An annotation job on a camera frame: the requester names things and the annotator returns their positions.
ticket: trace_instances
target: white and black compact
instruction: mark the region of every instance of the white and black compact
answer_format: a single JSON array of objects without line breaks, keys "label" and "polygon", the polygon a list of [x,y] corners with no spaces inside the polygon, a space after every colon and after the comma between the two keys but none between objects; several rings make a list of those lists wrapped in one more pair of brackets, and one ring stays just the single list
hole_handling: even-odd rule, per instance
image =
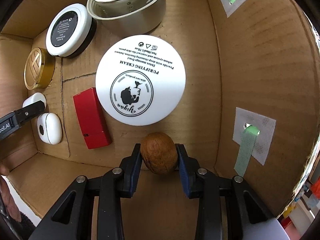
[{"label": "white and black compact", "polygon": [[45,40],[47,50],[57,57],[76,57],[87,48],[96,29],[97,22],[84,5],[69,5],[56,15],[49,26]]}]

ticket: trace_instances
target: red box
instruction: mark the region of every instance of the red box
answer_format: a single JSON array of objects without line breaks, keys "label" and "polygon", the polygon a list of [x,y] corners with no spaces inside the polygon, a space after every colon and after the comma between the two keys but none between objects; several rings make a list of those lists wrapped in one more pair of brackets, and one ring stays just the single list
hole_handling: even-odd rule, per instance
[{"label": "red box", "polygon": [[73,96],[78,121],[88,149],[112,143],[104,119],[96,88],[90,88]]}]

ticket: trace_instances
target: screw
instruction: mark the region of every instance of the screw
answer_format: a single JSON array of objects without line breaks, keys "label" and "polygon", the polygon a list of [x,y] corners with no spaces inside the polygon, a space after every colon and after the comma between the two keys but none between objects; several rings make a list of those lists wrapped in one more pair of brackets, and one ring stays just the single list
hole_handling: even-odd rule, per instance
[{"label": "screw", "polygon": [[207,173],[207,170],[204,169],[204,168],[199,168],[199,169],[198,169],[198,173],[201,174],[201,175],[204,175],[204,174]]},{"label": "screw", "polygon": [[235,182],[241,183],[243,181],[243,178],[241,176],[235,176]]},{"label": "screw", "polygon": [[122,172],[122,169],[121,168],[114,168],[112,170],[113,174],[120,174]]},{"label": "screw", "polygon": [[85,176],[79,176],[78,178],[77,178],[77,182],[78,183],[82,183],[82,182],[84,182],[85,181]]}]

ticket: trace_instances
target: cardboard box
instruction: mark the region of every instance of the cardboard box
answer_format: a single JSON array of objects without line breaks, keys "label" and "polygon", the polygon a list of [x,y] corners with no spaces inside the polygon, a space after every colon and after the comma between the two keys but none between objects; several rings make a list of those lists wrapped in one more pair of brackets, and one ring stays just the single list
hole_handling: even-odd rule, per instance
[{"label": "cardboard box", "polygon": [[[45,47],[46,29],[65,6],[86,0],[24,0],[0,36],[0,114],[27,98],[25,60]],[[276,120],[267,160],[251,157],[244,178],[278,216],[294,197],[319,136],[319,51],[308,20],[293,0],[247,0],[227,17],[220,0],[167,0],[162,23],[150,35],[170,43],[186,68],[186,89],[177,108],[153,125],[135,127],[105,113],[110,146],[88,150],[72,97],[95,86],[103,54],[120,40],[98,23],[87,49],[73,59],[56,58],[49,87],[42,92],[58,115],[63,139],[43,143],[36,120],[0,142],[12,170],[9,180],[21,198],[44,216],[78,175],[101,176],[129,156],[150,132],[167,133],[189,156],[220,176],[236,175],[239,145],[233,141],[236,107]],[[188,200],[177,172],[140,174],[138,189],[123,201],[126,239],[193,239],[197,200]]]}]

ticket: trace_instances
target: gold compact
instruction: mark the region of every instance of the gold compact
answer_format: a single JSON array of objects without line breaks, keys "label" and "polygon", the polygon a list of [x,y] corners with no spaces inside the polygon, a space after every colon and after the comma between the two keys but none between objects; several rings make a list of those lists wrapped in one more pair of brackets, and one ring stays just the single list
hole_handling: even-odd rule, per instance
[{"label": "gold compact", "polygon": [[51,82],[55,57],[46,49],[34,48],[24,67],[24,83],[27,89],[46,88]]}]

